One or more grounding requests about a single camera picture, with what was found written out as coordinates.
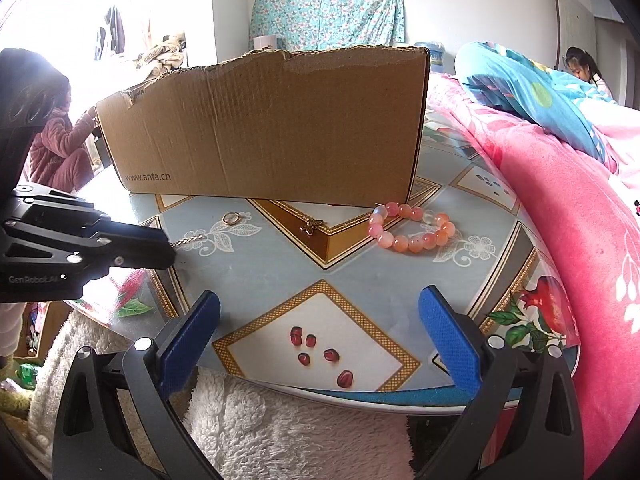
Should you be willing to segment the blue patterned quilt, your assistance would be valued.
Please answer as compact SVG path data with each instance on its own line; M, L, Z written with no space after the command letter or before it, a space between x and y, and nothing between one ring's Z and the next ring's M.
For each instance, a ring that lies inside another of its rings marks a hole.
M580 109L613 102L594 84L493 42L469 44L457 54L454 69L475 101L534 122L605 167L615 167L600 130Z

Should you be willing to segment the pink floral blanket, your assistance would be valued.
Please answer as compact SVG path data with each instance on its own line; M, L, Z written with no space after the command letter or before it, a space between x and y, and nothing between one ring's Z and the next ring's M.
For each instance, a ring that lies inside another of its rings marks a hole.
M473 101L454 77L432 73L426 104L506 178L560 272L582 340L574 384L591 476L639 408L639 219L600 162Z

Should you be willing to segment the patterned fruit tablecloth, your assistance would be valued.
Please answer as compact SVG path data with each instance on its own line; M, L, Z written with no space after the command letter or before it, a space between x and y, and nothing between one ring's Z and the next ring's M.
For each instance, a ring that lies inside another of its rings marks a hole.
M459 411L465 395L420 320L434 285L486 336L570 366L579 340L558 271L532 220L442 114L425 118L409 203L420 221L385 229L420 237L448 214L450 242L420 254L384 249L370 209L277 200L134 195L113 170L81 193L114 220L162 229L176 244L163 271L115 269L75 308L129 339L154 335L204 290L221 303L201 367L306 398L405 413Z

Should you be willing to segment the person in maroon pyjamas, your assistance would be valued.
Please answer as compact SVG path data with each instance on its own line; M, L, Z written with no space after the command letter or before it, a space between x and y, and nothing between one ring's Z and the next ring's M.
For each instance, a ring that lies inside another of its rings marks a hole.
M29 180L64 193L78 192L93 178L86 140L96 128L96 108L88 108L73 124L68 116L71 100L70 81L63 76L53 110L28 154Z

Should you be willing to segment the white paper roll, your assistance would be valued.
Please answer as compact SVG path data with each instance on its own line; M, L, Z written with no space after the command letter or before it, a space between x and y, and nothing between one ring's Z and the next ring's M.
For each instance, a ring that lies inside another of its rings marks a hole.
M253 48L255 50L276 50L278 38L274 35L262 35L253 38Z

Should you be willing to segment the teal floral hanging cloth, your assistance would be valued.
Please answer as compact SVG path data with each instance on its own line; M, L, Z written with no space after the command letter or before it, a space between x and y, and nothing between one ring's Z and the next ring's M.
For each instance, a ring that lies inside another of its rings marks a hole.
M394 46L406 41L404 0L254 0L248 36L292 51Z

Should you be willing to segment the girl with dark hair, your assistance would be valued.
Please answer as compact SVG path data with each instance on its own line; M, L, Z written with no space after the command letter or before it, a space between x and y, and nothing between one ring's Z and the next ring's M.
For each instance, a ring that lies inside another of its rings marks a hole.
M578 79L593 84L612 98L612 92L602 77L594 58L584 49L569 47L565 52L565 65Z

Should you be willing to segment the blue water jug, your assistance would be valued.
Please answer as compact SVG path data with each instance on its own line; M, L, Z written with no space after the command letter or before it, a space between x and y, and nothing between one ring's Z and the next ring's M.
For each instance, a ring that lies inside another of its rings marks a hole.
M449 75L453 75L456 72L454 70L454 55L448 52L442 44L421 41L417 42L416 46L427 48L428 52L430 52L432 72Z

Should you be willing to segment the pile of clothes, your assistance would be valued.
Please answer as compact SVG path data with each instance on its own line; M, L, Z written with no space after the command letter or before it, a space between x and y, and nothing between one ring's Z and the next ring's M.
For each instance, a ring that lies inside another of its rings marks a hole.
M186 35L163 36L163 41L140 54L135 60L136 69L144 73L144 79L154 79L163 74L188 66Z

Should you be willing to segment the brown cardboard box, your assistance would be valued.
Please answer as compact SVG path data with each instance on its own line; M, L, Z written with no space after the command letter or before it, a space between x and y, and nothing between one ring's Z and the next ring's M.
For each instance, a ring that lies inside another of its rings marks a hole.
M428 76L420 47L263 50L96 110L130 192L364 207L409 197Z

